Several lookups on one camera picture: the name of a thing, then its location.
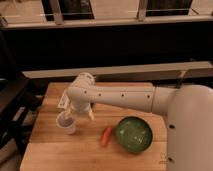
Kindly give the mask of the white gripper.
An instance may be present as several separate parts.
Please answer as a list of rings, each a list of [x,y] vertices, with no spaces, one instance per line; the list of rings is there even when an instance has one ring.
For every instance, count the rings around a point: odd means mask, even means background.
[[[69,124],[73,122],[73,114],[88,115],[91,112],[91,104],[82,101],[71,101],[69,111],[64,114],[65,121]]]

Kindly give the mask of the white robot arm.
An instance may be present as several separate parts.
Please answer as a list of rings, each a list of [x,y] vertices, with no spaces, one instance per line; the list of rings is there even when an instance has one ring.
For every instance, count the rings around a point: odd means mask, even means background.
[[[107,104],[166,118],[167,171],[213,171],[213,89],[203,85],[104,87],[79,74],[66,94],[74,111]]]

